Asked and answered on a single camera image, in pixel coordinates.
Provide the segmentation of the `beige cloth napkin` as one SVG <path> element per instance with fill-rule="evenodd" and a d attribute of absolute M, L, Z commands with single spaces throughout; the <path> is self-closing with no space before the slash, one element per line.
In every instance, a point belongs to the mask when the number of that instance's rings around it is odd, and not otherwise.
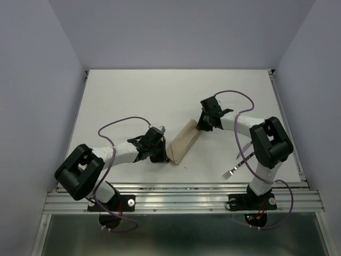
<path fill-rule="evenodd" d="M 185 127 L 179 132 L 166 149 L 167 157 L 171 164 L 179 165 L 184 156 L 200 136 L 200 130 L 197 129 L 198 122 L 191 119 Z"/>

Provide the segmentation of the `steel fork black handle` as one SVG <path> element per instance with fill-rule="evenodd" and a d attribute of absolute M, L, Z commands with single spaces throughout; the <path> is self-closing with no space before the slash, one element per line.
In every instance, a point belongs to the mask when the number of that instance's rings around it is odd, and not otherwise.
<path fill-rule="evenodd" d="M 254 155 L 255 155 L 255 153 L 252 152 L 251 154 L 249 154 L 249 155 L 246 157 L 246 160 L 248 161 L 248 160 L 249 160 L 250 158 L 252 158 Z M 222 175 L 222 179 L 223 179 L 223 180 L 229 179 L 239 167 L 241 167 L 242 165 L 244 165 L 244 163 L 245 163 L 245 161 L 242 160 L 242 161 L 239 162 L 236 166 L 234 166 L 232 169 L 230 169 L 230 170 L 228 170 L 227 172 L 225 172 L 225 173 Z"/>

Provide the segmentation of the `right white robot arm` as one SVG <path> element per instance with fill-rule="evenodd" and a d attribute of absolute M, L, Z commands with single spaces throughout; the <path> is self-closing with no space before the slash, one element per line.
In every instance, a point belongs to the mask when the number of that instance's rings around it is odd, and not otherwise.
<path fill-rule="evenodd" d="M 237 146 L 238 135 L 251 140 L 251 145 L 258 161 L 249 184 L 251 192 L 246 193 L 245 202 L 251 208 L 264 203 L 264 194 L 269 192 L 279 167 L 293 153 L 293 144 L 280 120 L 276 117 L 267 119 L 254 118 L 237 113 L 232 109 L 223 110 L 217 99 L 212 96 L 201 102 L 201 115 L 198 130 L 212 131 L 214 128 L 233 131 Z"/>

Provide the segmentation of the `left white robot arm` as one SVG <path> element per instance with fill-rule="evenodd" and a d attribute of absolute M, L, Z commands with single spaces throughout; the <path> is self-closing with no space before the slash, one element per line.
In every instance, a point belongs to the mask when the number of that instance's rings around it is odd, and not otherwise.
<path fill-rule="evenodd" d="M 76 201 L 85 197 L 98 200 L 106 210 L 118 206 L 118 191 L 108 182 L 100 182 L 103 170 L 147 158 L 153 163 L 168 162 L 164 126 L 150 127 L 146 134 L 111 147 L 90 148 L 78 145 L 56 170 L 57 182 Z"/>

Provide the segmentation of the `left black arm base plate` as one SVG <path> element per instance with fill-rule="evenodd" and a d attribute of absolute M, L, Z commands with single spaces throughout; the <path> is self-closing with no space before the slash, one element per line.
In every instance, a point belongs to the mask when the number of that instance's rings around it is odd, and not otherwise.
<path fill-rule="evenodd" d="M 101 203 L 102 207 L 97 203 L 94 206 L 88 206 L 88 212 L 106 212 L 104 208 L 111 212 L 134 212 L 135 211 L 136 196 L 134 194 L 115 195 L 107 203 Z"/>

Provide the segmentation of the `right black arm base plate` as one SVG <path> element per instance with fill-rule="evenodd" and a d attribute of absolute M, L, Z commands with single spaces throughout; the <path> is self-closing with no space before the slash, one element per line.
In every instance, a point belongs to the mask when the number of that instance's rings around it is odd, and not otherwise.
<path fill-rule="evenodd" d="M 276 200 L 272 193 L 262 196 L 251 194 L 231 194 L 225 203 L 225 208 L 229 211 L 258 211 L 260 209 L 273 211 L 277 209 Z"/>

